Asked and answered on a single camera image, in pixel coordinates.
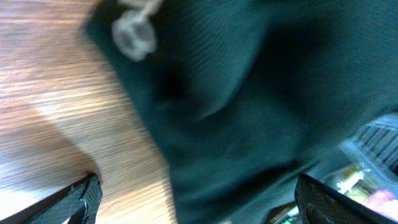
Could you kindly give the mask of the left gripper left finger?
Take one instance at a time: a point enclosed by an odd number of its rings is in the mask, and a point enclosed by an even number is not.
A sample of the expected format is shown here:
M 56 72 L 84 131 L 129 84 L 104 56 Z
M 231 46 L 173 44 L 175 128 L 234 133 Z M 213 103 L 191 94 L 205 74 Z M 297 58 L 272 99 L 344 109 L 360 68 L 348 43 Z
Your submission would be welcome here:
M 1 224 L 95 224 L 103 192 L 99 177 L 86 177 L 11 215 Z

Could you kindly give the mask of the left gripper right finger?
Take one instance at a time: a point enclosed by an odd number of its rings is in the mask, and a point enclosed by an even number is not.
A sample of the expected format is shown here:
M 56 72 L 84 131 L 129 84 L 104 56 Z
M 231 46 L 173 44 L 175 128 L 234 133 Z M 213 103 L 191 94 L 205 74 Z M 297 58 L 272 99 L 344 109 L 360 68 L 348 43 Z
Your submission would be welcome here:
M 295 201 L 303 224 L 396 224 L 306 174 L 299 175 Z

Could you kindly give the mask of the black polo shirt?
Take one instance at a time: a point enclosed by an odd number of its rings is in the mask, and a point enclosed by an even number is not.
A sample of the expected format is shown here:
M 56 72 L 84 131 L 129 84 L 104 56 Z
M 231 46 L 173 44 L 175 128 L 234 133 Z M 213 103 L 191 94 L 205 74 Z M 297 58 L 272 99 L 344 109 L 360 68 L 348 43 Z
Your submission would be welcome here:
M 166 1 L 141 62 L 112 41 L 126 11 L 101 1 L 86 31 L 169 165 L 179 223 L 261 223 L 397 109 L 396 1 Z

